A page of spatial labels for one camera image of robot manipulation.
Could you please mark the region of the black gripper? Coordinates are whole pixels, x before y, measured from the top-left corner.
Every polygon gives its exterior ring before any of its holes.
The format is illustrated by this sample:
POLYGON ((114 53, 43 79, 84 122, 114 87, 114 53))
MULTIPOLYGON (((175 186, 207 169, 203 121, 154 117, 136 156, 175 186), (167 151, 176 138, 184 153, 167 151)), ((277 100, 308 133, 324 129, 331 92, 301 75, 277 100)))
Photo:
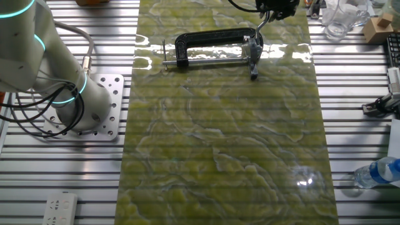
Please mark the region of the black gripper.
POLYGON ((259 11, 271 11, 269 21, 274 21, 277 14, 277 20, 283 20, 296 13, 295 8, 299 4, 299 0, 255 0, 256 9, 259 11))

